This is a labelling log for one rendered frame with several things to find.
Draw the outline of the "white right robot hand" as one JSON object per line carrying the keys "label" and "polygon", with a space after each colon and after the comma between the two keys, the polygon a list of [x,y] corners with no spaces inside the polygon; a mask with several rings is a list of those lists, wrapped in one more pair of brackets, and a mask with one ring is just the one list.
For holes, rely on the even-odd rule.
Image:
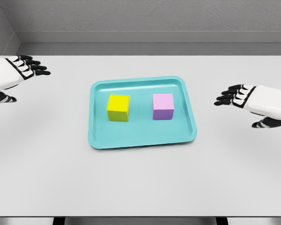
{"label": "white right robot hand", "polygon": [[263,85],[238,84],[228,87],[216,98],[215,106],[233,105],[263,116],[253,128],[281,127],[281,90]]}

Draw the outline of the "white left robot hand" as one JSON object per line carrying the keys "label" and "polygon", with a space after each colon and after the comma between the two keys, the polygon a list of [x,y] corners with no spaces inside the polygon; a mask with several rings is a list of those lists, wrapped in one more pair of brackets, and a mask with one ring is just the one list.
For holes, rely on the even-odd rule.
{"label": "white left robot hand", "polygon": [[0,103],[13,103],[17,99],[3,92],[21,82],[40,75],[50,75],[46,66],[28,55],[15,55],[0,58]]}

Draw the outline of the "purple cube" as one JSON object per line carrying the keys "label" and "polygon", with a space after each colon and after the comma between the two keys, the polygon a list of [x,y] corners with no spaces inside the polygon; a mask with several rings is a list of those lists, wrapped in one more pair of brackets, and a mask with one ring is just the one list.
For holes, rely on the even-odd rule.
{"label": "purple cube", "polygon": [[173,94],[153,94],[152,114],[153,120],[171,120],[175,107]]}

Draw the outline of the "yellow cube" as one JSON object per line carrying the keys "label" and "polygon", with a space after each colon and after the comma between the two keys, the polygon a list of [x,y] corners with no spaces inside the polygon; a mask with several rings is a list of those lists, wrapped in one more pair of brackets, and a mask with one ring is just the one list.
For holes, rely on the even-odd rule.
{"label": "yellow cube", "polygon": [[109,95],[107,115],[109,121],[128,122],[130,113],[130,97],[126,95]]}

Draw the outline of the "teal rectangular tray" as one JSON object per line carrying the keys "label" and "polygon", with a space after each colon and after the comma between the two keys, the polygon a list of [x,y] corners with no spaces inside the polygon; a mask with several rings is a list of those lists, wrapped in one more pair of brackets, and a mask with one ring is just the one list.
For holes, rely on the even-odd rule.
{"label": "teal rectangular tray", "polygon": [[[153,94],[172,94],[171,120],[154,120]],[[128,122],[110,121],[111,94],[130,97]],[[98,81],[91,86],[88,142],[95,149],[185,143],[197,136],[197,126],[185,82],[178,76]]]}

